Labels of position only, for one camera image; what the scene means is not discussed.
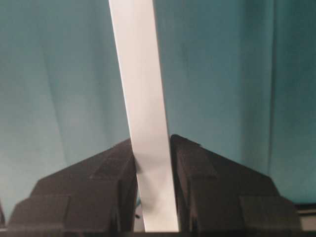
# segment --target white strip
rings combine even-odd
[[[147,232],[177,232],[152,0],[109,0]]]

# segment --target black plastic part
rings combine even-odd
[[[178,218],[182,231],[299,231],[300,220],[271,178],[171,136]]]
[[[8,236],[88,236],[133,230],[137,195],[130,140],[39,180],[16,205]]]
[[[170,144],[181,233],[131,232],[137,182],[126,140],[39,180],[0,237],[316,236],[300,231],[269,177],[178,135]]]

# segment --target teal fabric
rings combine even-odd
[[[316,2],[156,0],[168,127],[316,202]],[[0,1],[0,200],[127,138],[106,0]]]
[[[316,1],[155,5],[170,133],[316,202]]]

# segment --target white plastic strip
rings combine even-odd
[[[177,232],[152,0],[109,0],[147,232]]]

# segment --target teal backdrop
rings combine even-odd
[[[169,133],[316,202],[316,1],[154,3]],[[36,180],[127,137],[108,2],[1,0],[6,218]]]

